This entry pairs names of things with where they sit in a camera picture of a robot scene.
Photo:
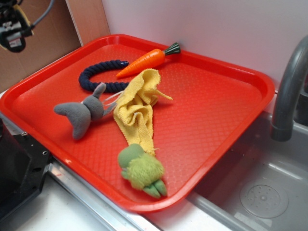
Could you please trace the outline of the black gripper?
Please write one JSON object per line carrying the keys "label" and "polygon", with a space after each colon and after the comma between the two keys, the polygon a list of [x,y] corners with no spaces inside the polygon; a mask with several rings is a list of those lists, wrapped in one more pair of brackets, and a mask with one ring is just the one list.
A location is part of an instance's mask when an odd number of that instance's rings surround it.
{"label": "black gripper", "polygon": [[10,52],[22,52],[26,47],[26,40],[21,34],[20,24],[16,19],[13,6],[17,0],[2,0],[0,2],[0,46]]}

